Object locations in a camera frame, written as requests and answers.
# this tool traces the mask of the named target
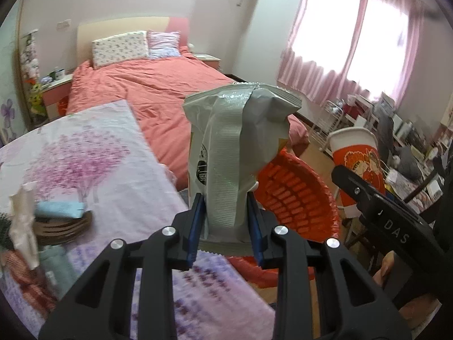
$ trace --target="cream headboard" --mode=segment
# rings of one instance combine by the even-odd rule
[[[113,36],[130,31],[171,32],[180,31],[180,46],[187,46],[189,21],[187,18],[173,16],[141,16],[139,18],[121,18],[102,22],[79,25],[77,29],[77,65],[91,60],[91,42],[95,39]]]

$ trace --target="wall outlet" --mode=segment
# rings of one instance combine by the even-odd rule
[[[71,26],[71,19],[66,19],[65,21],[57,23],[57,30],[66,29]]]

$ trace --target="wall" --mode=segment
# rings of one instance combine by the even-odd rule
[[[185,16],[190,19],[189,41],[196,52],[221,58],[230,72],[242,23],[251,16],[254,1],[244,0],[25,0],[21,33],[38,28],[37,47],[42,74],[55,66],[76,66],[76,30],[79,24],[125,16]],[[57,22],[71,19],[68,29]]]
[[[17,0],[5,21],[0,27],[0,106],[5,105],[8,109],[7,116],[10,117],[10,126],[5,122],[5,116],[0,116],[0,137],[3,142],[9,142],[25,133],[25,123],[19,106],[20,82],[16,77],[16,24],[19,11]]]
[[[423,0],[438,9],[434,0]],[[300,0],[258,0],[243,35],[233,74],[249,81],[275,84],[280,55],[285,47]],[[417,114],[435,132],[453,92],[453,31],[446,19],[426,20],[413,75],[398,114]],[[300,113],[316,120],[319,107],[303,98]]]

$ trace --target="white floral sheet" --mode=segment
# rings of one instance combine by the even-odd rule
[[[79,274],[114,238],[128,243],[146,239],[187,208],[124,100],[66,116],[3,147],[0,211],[8,211],[8,196],[31,180],[38,181],[38,198],[81,200],[93,211],[90,230],[66,245]],[[135,286],[134,339],[139,294]],[[22,298],[8,272],[0,287],[37,336],[44,320]],[[179,339],[272,337],[273,310],[222,256],[199,251],[192,270],[173,272],[173,291]]]

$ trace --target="pillow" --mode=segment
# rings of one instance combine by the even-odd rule
[[[146,59],[148,45],[146,32],[135,31],[117,34],[92,43],[93,67],[98,69],[106,65],[126,60]]]
[[[148,57],[151,60],[160,58],[173,58],[181,56],[180,32],[154,32],[148,31],[146,39],[148,40]]]

